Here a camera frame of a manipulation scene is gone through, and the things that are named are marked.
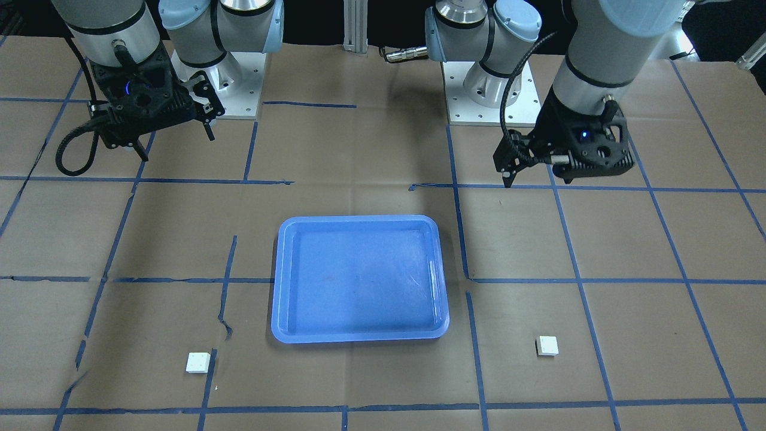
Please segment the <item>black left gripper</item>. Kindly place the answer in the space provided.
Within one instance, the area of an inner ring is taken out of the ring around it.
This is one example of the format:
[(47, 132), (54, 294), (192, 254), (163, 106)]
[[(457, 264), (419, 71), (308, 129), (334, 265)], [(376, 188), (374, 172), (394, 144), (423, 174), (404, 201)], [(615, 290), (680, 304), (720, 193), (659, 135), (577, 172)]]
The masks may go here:
[(519, 172), (536, 164), (528, 143), (537, 157), (566, 157), (565, 163), (553, 166), (554, 175), (566, 183), (585, 177), (621, 175), (635, 164), (629, 138), (618, 102), (607, 101), (601, 112), (586, 115), (569, 109), (554, 93), (548, 93), (529, 139), (521, 133), (504, 136), (493, 153), (493, 161), (507, 189)]

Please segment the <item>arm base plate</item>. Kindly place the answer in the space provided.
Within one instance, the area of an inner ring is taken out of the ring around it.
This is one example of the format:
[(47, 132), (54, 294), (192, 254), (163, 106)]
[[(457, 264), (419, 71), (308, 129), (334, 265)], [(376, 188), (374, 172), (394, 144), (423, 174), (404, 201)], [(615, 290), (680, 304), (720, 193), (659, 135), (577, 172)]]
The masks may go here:
[(203, 69), (225, 109), (222, 119), (257, 120), (269, 57), (265, 53), (227, 53), (221, 62)]
[[(442, 64), (444, 90), (451, 125), (498, 126), (500, 102), (507, 78), (495, 77), (477, 62), (448, 61)], [(540, 101), (528, 63), (510, 87), (505, 121), (510, 128), (530, 128), (536, 123)]]

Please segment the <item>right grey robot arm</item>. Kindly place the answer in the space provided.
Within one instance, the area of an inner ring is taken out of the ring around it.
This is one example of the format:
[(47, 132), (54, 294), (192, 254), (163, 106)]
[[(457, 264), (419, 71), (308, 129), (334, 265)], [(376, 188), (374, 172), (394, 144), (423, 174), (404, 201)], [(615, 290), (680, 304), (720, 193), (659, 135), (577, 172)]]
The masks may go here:
[(144, 1), (54, 1), (54, 7), (105, 96), (90, 102), (87, 123), (61, 142), (59, 169), (63, 151), (84, 133), (147, 160), (142, 135), (196, 120), (214, 139), (215, 119), (254, 120), (266, 55), (284, 40), (282, 1), (161, 1), (172, 53)]

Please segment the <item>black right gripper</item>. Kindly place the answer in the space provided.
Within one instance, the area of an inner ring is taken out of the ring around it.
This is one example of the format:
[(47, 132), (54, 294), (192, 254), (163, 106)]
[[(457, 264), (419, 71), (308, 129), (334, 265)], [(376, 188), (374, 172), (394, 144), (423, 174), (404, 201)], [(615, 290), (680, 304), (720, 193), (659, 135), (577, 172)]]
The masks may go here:
[(201, 122), (208, 139), (215, 140), (211, 123), (226, 113), (224, 104), (205, 71), (195, 72), (181, 84), (165, 46), (158, 45), (134, 68), (93, 63), (92, 71), (108, 102), (96, 112), (107, 117), (96, 128), (106, 147), (132, 145), (141, 161), (148, 163), (140, 137), (191, 120)]

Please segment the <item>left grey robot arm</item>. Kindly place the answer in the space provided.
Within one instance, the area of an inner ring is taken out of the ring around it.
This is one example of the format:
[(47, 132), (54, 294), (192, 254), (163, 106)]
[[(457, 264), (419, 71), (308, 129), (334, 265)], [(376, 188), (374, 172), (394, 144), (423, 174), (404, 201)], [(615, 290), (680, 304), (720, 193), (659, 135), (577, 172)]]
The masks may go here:
[(548, 40), (540, 13), (526, 1), (437, 1), (425, 12), (431, 60), (473, 62), (476, 77), (503, 81), (496, 98), (501, 140), (494, 166), (511, 187), (539, 164), (569, 184), (621, 175), (634, 166), (620, 100), (682, 1), (573, 1), (576, 28), (566, 55), (528, 134), (507, 126), (505, 107), (529, 57)]

